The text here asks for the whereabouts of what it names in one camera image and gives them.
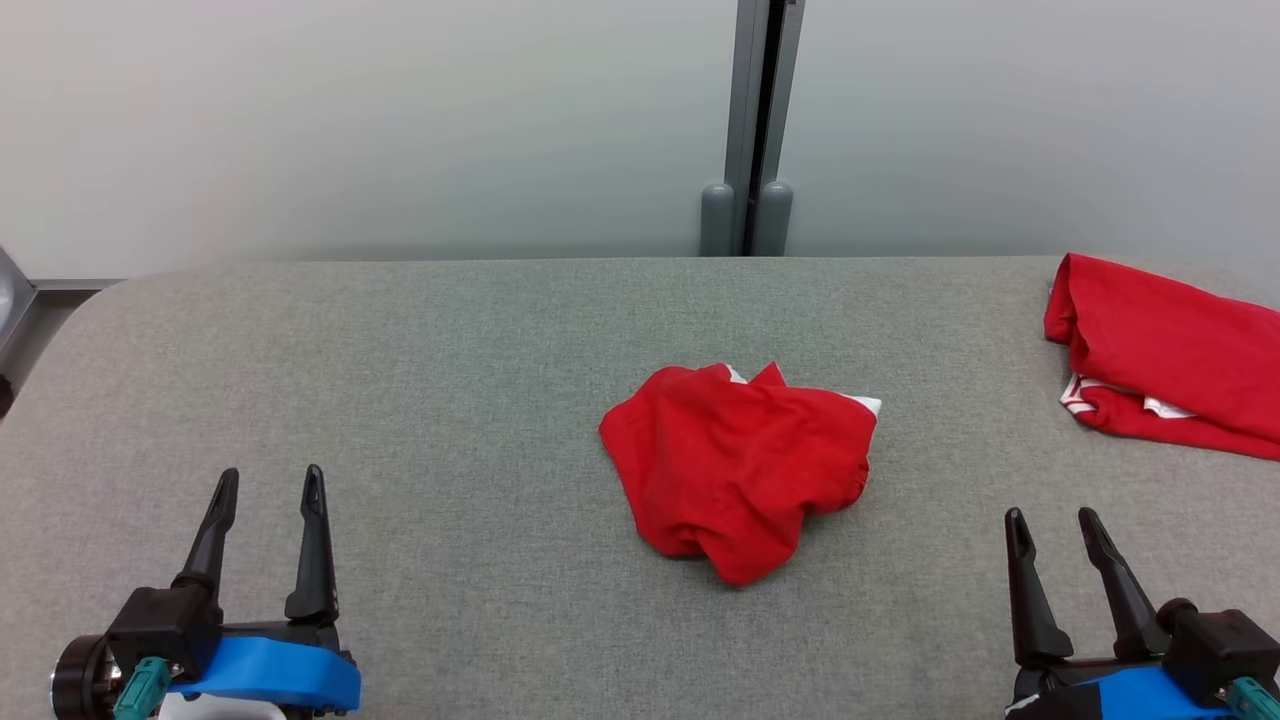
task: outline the folded red garment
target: folded red garment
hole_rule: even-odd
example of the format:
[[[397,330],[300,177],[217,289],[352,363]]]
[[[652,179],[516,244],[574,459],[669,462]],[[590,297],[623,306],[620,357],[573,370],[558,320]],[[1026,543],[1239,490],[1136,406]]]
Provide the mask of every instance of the folded red garment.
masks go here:
[[[1070,347],[1080,423],[1280,460],[1280,313],[1069,254],[1044,336]]]
[[[858,500],[878,411],[787,387],[776,364],[750,383],[724,364],[664,368],[604,415],[600,438],[640,536],[741,587],[791,557],[806,512]]]

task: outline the crumpled red cloth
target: crumpled red cloth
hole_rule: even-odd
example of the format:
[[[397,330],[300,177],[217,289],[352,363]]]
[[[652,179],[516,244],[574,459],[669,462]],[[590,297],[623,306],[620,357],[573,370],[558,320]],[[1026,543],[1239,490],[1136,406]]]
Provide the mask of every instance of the crumpled red cloth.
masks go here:
[[[879,401],[788,387],[776,364],[751,382],[724,364],[663,368],[604,415],[636,530],[667,556],[705,555],[748,585],[786,562],[808,512],[867,486]]]
[[[1078,421],[1280,460],[1280,313],[1073,252],[1044,336],[1070,347],[1061,402]]]

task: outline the black strip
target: black strip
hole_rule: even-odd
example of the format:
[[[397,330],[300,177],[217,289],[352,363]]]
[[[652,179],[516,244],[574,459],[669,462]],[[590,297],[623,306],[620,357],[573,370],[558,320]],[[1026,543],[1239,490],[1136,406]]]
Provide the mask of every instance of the black strip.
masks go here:
[[[778,47],[782,45],[782,20],[791,0],[769,0],[769,19],[764,28],[764,67],[760,69],[760,102],[755,106],[755,137],[751,138],[751,181],[746,186],[746,225],[742,231],[742,255],[755,255],[755,205],[760,197],[760,176],[764,165],[764,141],[769,135],[769,110],[773,106],[773,83],[778,74]]]

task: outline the red cloth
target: red cloth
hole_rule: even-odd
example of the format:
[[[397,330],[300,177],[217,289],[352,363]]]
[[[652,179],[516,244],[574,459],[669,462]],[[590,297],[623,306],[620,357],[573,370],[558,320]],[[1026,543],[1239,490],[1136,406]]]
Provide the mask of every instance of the red cloth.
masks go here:
[[[774,364],[750,383],[724,364],[664,368],[604,415],[600,438],[640,536],[667,556],[707,555],[741,587],[791,557],[806,512],[861,495],[869,407],[787,387]]]
[[[1069,254],[1044,336],[1070,347],[1079,377],[1062,404],[1080,423],[1280,460],[1280,313]],[[1157,415],[1158,404],[1190,416]]]

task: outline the gray table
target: gray table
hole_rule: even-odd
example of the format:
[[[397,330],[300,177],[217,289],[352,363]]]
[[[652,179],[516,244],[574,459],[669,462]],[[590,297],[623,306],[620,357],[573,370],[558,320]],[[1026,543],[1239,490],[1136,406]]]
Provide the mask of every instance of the gray table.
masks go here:
[[[1080,505],[1155,602],[1280,629],[1280,465],[1071,420],[1041,337],[1056,263],[287,264],[113,287],[0,425],[0,715],[45,716],[63,644],[172,578],[229,465],[229,621],[280,616],[303,470],[326,470],[364,717],[995,717],[1011,505],[1080,655],[1111,643]],[[657,368],[719,360],[884,400],[863,498],[740,592],[644,544],[595,433]]]

